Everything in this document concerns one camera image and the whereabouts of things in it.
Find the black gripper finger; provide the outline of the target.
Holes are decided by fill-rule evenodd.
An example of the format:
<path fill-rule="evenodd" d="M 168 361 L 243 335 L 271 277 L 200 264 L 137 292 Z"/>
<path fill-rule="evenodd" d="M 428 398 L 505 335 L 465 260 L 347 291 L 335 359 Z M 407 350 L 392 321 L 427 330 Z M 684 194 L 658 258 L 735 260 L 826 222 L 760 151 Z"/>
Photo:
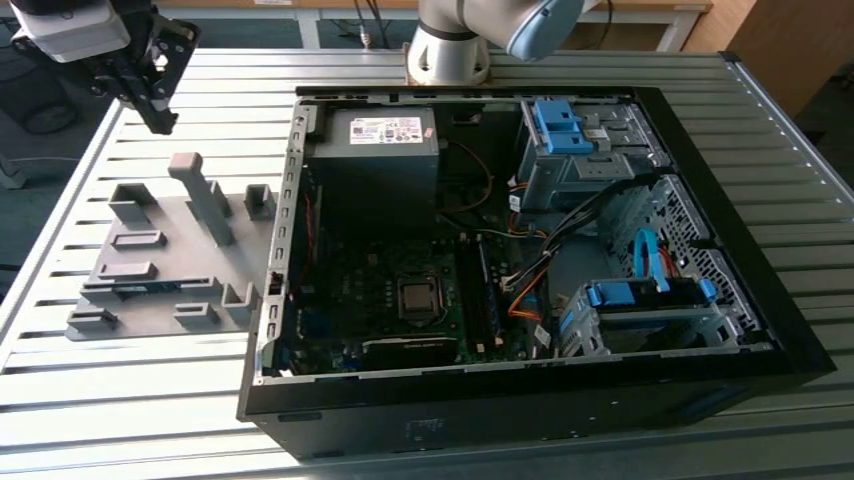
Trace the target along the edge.
<path fill-rule="evenodd" d="M 164 133 L 164 96 L 144 77 L 121 75 L 113 65 L 93 67 L 94 79 L 103 90 L 139 114 L 149 131 Z"/>
<path fill-rule="evenodd" d="M 191 22 L 156 19 L 151 51 L 155 66 L 151 105 L 155 118 L 149 129 L 156 134 L 171 134 L 177 115 L 169 102 L 200 40 L 200 29 Z"/>

